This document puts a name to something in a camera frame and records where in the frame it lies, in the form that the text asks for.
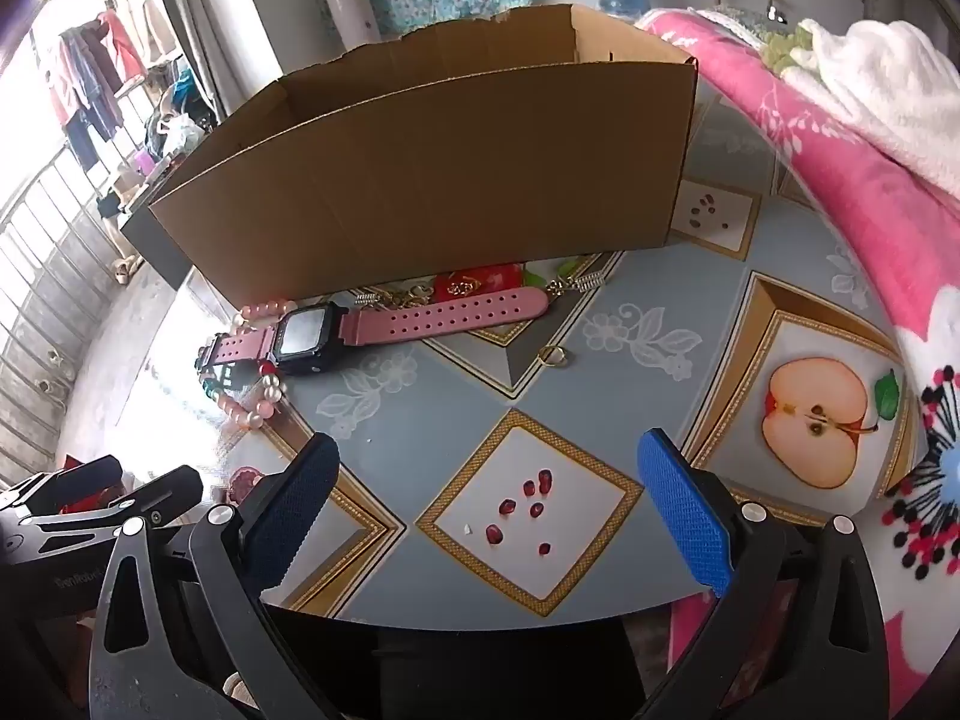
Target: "smartwatch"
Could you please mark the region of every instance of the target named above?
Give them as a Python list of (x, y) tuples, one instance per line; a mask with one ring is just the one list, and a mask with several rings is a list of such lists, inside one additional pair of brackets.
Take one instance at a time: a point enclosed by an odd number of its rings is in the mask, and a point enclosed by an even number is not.
[(275, 325), (242, 335), (220, 333), (200, 350), (197, 370), (210, 365), (270, 360), (289, 375), (320, 373), (343, 355), (347, 346), (401, 343), (462, 333), (541, 316), (549, 297), (536, 287), (471, 295), (442, 303), (376, 311), (318, 303), (286, 314)]

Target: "curtain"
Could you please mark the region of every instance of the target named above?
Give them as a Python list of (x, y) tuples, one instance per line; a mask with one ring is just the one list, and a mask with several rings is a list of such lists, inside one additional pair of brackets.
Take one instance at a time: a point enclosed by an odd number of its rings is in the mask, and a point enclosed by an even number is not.
[(200, 93), (222, 122), (247, 99), (227, 61), (203, 0), (163, 0)]

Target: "blue gripper pad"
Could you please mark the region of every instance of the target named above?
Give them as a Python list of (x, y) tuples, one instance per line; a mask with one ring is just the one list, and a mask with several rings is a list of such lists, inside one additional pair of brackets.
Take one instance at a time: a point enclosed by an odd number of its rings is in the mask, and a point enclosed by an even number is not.
[(315, 433), (283, 472), (282, 489), (245, 545), (245, 579), (257, 593), (283, 580), (340, 475), (337, 442)]
[(722, 597), (733, 577), (730, 535), (663, 430), (648, 430), (640, 438), (637, 471), (693, 578)]

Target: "plastic bag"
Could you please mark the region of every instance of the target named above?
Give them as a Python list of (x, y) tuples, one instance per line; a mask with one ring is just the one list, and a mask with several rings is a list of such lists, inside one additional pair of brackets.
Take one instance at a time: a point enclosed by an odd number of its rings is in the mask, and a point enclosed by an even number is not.
[(167, 140), (163, 144), (163, 156), (168, 154), (189, 154), (203, 140), (203, 132), (198, 124), (185, 113), (175, 116), (169, 122), (161, 122), (158, 131), (166, 130)]

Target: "gold ring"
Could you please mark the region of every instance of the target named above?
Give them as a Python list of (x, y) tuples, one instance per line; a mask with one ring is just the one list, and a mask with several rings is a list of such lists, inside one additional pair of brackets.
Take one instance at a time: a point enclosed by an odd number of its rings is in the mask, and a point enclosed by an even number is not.
[(546, 367), (563, 367), (568, 363), (565, 348), (563, 348), (563, 346), (557, 346), (555, 343), (541, 346), (541, 350), (536, 353), (536, 358), (546, 365)]

